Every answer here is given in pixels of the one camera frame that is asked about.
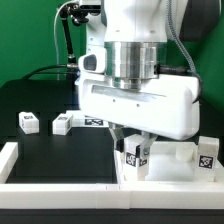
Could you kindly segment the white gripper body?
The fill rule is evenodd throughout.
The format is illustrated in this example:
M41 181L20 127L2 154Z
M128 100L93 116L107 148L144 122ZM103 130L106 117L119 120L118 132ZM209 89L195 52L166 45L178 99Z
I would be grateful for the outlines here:
M112 86L102 74L83 72L77 81L79 106L90 117L186 140L199 130L199 83L195 77L161 74L138 91Z

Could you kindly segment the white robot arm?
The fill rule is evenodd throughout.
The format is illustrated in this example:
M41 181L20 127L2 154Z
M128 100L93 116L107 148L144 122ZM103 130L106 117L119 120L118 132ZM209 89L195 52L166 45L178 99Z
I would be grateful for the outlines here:
M207 36L221 0L72 0L66 9L87 26L80 109L109 123L117 147L143 157L159 136L186 140L198 132L201 78L193 65L167 65L166 45Z

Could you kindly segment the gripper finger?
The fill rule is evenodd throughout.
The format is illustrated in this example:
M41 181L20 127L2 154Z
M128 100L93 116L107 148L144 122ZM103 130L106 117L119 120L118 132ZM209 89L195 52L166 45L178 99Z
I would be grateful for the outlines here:
M141 137L143 138L143 142L140 144L140 156L143 157L150 153L150 147L157 139L157 135L142 131Z
M114 123L109 124L109 131L114 141L114 149L115 150L123 150L124 149L124 132L123 127L121 125L117 125Z

